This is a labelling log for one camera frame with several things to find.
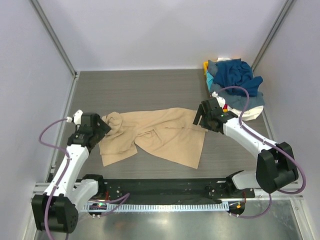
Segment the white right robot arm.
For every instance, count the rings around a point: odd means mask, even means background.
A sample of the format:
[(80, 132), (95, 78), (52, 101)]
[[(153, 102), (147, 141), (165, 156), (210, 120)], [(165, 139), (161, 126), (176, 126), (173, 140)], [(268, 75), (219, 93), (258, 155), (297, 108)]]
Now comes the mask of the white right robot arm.
[(298, 168), (287, 143), (270, 141), (233, 112), (223, 112), (218, 104), (201, 102), (193, 124), (235, 140), (256, 158), (255, 171), (240, 170), (229, 176), (237, 190), (260, 188), (272, 194), (298, 180)]

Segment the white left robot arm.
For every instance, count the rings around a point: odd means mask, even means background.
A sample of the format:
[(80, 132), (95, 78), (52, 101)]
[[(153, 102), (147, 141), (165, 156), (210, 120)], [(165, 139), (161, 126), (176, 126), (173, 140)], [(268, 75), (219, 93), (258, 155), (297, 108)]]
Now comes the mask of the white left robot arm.
[(75, 186), (78, 174), (92, 149), (111, 130), (108, 125), (78, 126), (68, 140), (64, 159), (43, 194), (36, 194), (32, 211), (40, 231), (71, 234), (78, 223), (80, 210), (94, 196), (107, 188), (102, 175), (87, 174)]

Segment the beige t-shirt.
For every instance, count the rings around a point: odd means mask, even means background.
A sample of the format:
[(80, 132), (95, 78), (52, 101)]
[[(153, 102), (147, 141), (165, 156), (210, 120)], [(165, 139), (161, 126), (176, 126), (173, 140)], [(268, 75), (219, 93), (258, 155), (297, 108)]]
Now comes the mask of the beige t-shirt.
[(132, 157), (141, 148), (158, 158), (197, 169), (207, 130), (193, 124), (196, 113), (174, 107), (103, 116), (111, 128), (99, 142), (103, 165)]

